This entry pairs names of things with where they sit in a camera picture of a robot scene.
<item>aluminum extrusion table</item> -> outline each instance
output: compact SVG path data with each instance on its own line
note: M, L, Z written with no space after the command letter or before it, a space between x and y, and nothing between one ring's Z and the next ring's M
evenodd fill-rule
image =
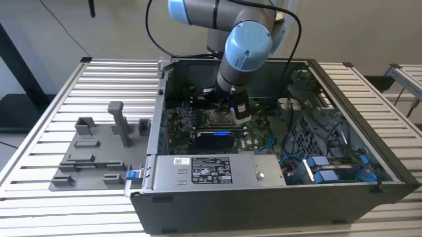
M159 87L158 61L80 63L47 112L0 172L0 236L149 236L123 190L51 192L49 180L75 135L79 117L111 123L111 100L124 102L128 122L151 118ZM422 133L354 67L320 63L397 157L422 182ZM202 233L198 236L422 236L422 188L351 225Z
M422 100L422 65L390 64L386 76L394 80Z

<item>power supply label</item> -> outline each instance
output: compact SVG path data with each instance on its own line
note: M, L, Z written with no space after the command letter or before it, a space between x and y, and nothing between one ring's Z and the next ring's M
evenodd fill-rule
M192 158L194 184L231 184L232 175L228 157Z

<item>black stand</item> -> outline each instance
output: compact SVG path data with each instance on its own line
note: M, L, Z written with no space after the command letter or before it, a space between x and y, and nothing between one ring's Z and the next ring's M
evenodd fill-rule
M27 94L8 94L0 100L0 132L27 133L37 122L53 95L45 95L0 23L0 57Z

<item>motherboard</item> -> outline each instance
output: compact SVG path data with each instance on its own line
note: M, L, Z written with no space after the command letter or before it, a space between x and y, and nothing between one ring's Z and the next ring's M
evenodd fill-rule
M190 104L167 109L170 155L280 154L267 115L259 110L236 124L230 112Z

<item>gray floor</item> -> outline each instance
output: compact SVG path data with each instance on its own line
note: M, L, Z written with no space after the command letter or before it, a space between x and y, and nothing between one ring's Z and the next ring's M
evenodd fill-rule
M5 142L16 147L19 147L20 143L25 139L27 134L8 134L0 133L0 141ZM8 160L11 159L16 149L4 144L0 144L0 170L4 168Z

